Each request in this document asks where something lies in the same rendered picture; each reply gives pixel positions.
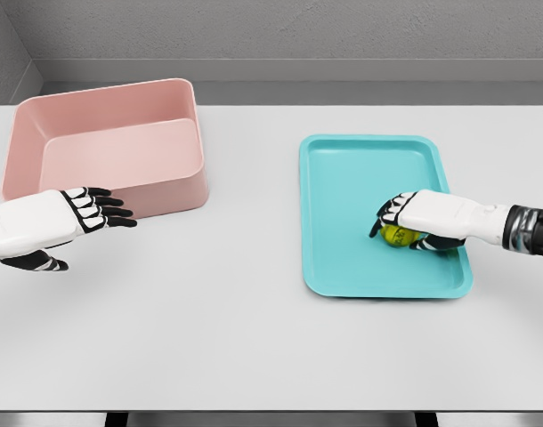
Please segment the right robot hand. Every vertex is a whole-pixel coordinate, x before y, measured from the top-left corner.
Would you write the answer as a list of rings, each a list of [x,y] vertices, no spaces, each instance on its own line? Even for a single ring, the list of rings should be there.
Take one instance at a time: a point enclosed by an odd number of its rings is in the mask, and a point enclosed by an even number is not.
[[[369,237],[373,238],[384,226],[393,225],[423,235],[409,245],[410,249],[456,249],[466,242],[468,213],[475,206],[466,198],[429,189],[403,192],[378,209]]]

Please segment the pink basket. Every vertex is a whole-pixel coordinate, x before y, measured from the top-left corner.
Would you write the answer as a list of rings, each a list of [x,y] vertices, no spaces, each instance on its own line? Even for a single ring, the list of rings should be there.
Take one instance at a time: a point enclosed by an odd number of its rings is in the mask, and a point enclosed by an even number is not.
[[[21,102],[2,198],[76,187],[110,190],[137,219],[203,206],[209,189],[192,83],[169,78]]]

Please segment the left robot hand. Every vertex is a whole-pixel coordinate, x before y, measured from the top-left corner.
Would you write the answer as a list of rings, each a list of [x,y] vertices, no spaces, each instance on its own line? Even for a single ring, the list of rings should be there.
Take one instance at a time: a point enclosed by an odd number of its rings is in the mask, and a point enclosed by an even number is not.
[[[26,271],[65,271],[47,253],[56,246],[106,228],[133,228],[133,212],[108,189],[50,189],[0,204],[0,262]]]

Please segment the yellow-green tennis ball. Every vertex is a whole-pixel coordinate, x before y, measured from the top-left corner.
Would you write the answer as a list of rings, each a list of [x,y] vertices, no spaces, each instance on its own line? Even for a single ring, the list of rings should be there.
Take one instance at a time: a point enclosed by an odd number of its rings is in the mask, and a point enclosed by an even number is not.
[[[417,231],[396,225],[385,225],[380,230],[380,235],[386,243],[395,247],[410,246],[421,237]]]

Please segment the blue tray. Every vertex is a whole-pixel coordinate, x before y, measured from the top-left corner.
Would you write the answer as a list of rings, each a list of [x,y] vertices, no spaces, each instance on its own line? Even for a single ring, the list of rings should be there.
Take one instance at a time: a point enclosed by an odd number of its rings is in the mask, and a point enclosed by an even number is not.
[[[332,297],[456,299],[474,278],[466,249],[445,253],[370,238],[378,209],[419,189],[449,192],[439,150],[420,136],[313,135],[300,145],[304,282]]]

